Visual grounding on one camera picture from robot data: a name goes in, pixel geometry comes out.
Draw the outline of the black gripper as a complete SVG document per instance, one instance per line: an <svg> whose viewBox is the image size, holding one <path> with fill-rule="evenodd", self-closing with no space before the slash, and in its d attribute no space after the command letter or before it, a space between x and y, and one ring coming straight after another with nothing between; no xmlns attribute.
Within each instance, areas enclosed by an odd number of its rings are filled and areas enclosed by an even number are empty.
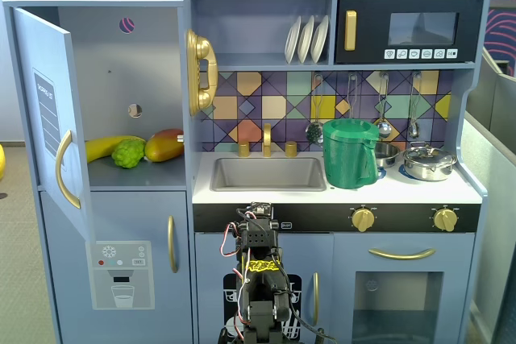
<svg viewBox="0 0 516 344"><path fill-rule="evenodd" d="M270 233L274 230L279 230L279 221L268 217L261 217L257 219L240 217L237 221L235 221L235 225L236 230L232 231L234 236L243 236L243 233L247 231L257 231L259 234L262 234L264 231Z"/></svg>

